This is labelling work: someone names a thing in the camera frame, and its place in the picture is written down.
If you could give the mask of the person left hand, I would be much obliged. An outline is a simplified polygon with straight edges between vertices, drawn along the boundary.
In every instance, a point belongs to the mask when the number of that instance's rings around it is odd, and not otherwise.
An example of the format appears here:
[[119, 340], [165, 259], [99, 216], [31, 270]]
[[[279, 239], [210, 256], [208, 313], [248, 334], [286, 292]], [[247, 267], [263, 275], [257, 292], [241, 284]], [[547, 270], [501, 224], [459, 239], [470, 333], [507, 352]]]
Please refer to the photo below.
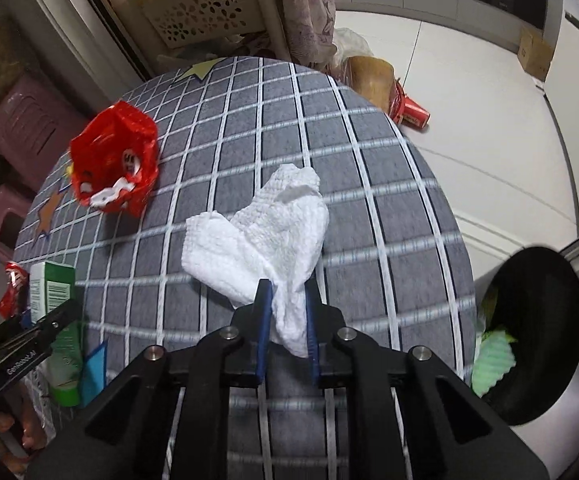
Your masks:
[[[41, 419], [25, 388], [22, 388], [20, 393], [15, 393], [14, 398], [19, 404], [18, 420], [22, 426], [21, 445], [27, 451], [38, 452], [47, 442]], [[0, 413], [0, 460], [10, 472], [20, 477], [26, 472], [30, 457], [22, 458], [12, 454], [1, 438], [1, 435], [9, 431], [14, 423], [15, 419], [12, 415]]]

